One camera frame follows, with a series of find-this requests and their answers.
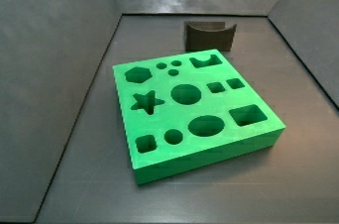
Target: green foam block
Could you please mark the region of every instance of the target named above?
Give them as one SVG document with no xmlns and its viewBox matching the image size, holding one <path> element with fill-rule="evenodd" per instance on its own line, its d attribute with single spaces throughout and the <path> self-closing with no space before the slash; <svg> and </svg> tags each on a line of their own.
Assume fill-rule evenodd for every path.
<svg viewBox="0 0 339 224">
<path fill-rule="evenodd" d="M 137 184 L 273 145 L 285 126 L 217 50 L 112 69 Z"/>
</svg>

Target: cutout hole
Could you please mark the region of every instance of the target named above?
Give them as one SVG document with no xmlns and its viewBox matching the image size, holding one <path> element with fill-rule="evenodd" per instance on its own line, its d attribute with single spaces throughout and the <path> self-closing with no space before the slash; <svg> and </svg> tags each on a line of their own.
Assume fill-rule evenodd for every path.
<svg viewBox="0 0 339 224">
<path fill-rule="evenodd" d="M 192 105 L 201 99 L 201 91 L 189 84 L 180 84 L 170 91 L 173 100 L 182 105 Z"/>
<path fill-rule="evenodd" d="M 225 123 L 221 118 L 216 116 L 201 116 L 194 118 L 189 125 L 189 132 L 198 137 L 210 137 L 218 134 L 225 127 Z"/>
<path fill-rule="evenodd" d="M 232 118 L 238 126 L 250 125 L 260 121 L 266 120 L 266 117 L 261 113 L 256 105 L 249 105 L 229 111 Z"/>
<path fill-rule="evenodd" d="M 168 70 L 168 74 L 169 74 L 170 76 L 176 76 L 176 75 L 178 74 L 178 70 L 177 70 L 177 69 L 169 69 L 169 70 Z"/>
<path fill-rule="evenodd" d="M 209 88 L 209 91 L 212 93 L 220 93 L 220 92 L 224 92 L 225 91 L 225 87 L 221 85 L 220 82 L 213 82 L 213 83 L 209 83 L 206 84 L 208 88 Z"/>
<path fill-rule="evenodd" d="M 238 89 L 238 88 L 244 87 L 241 81 L 237 78 L 228 79 L 226 82 L 228 82 L 230 89 Z"/>
<path fill-rule="evenodd" d="M 180 66 L 180 65 L 181 65 L 181 61 L 173 60 L 173 61 L 170 62 L 170 64 L 172 64 L 173 66 Z"/>
<path fill-rule="evenodd" d="M 190 57 L 189 61 L 196 68 L 217 65 L 221 63 L 220 59 L 214 54 L 210 54 L 210 57 L 204 61 L 197 60 L 194 57 Z"/>
<path fill-rule="evenodd" d="M 164 104 L 164 100 L 154 98 L 154 91 L 149 91 L 146 94 L 133 94 L 136 103 L 130 106 L 130 110 L 142 109 L 148 115 L 153 114 L 153 108 L 156 105 Z"/>
<path fill-rule="evenodd" d="M 148 68 L 134 67 L 124 73 L 124 76 L 128 82 L 142 83 L 152 77 L 152 74 Z"/>
<path fill-rule="evenodd" d="M 164 69 L 166 67 L 166 64 L 164 63 L 164 62 L 158 62 L 157 64 L 156 64 L 156 68 L 157 69 Z"/>
<path fill-rule="evenodd" d="M 178 130 L 168 130 L 164 134 L 164 140 L 168 144 L 176 145 L 182 141 L 182 133 Z"/>
<path fill-rule="evenodd" d="M 145 135 L 134 140 L 136 149 L 140 154 L 150 152 L 156 149 L 156 142 L 152 135 Z"/>
</svg>

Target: black arch piece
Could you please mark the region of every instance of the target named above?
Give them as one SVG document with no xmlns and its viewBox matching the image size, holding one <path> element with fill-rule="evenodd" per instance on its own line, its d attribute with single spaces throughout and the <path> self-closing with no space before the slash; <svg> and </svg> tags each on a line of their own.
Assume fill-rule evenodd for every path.
<svg viewBox="0 0 339 224">
<path fill-rule="evenodd" d="M 217 49 L 228 52 L 237 25 L 225 28 L 225 22 L 185 22 L 185 51 Z"/>
</svg>

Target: square hole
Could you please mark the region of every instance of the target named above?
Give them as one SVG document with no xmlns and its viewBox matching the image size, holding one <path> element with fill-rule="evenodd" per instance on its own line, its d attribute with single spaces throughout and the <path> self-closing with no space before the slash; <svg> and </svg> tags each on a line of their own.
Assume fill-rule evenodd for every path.
<svg viewBox="0 0 339 224">
<path fill-rule="evenodd" d="M 220 82 L 209 83 L 209 84 L 206 84 L 206 86 L 208 86 L 212 93 L 220 93 L 220 92 L 225 91 L 225 88 Z"/>
<path fill-rule="evenodd" d="M 237 78 L 228 79 L 226 82 L 228 82 L 230 89 L 238 89 L 238 88 L 244 87 L 241 81 Z"/>
<path fill-rule="evenodd" d="M 250 125 L 266 119 L 256 105 L 249 105 L 229 111 L 238 126 Z"/>
<path fill-rule="evenodd" d="M 145 135 L 134 140 L 137 152 L 140 154 L 150 152 L 156 149 L 156 142 L 152 135 Z"/>
</svg>

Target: gray floor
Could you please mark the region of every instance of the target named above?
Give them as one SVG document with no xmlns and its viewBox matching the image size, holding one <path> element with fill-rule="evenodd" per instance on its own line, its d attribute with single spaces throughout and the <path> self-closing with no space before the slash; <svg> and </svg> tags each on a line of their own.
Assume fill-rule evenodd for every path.
<svg viewBox="0 0 339 224">
<path fill-rule="evenodd" d="M 286 128 L 272 148 L 137 187 L 110 66 L 181 53 L 186 20 L 238 24 L 225 56 Z M 38 223 L 337 222 L 337 122 L 265 18 L 122 17 Z"/>
</svg>

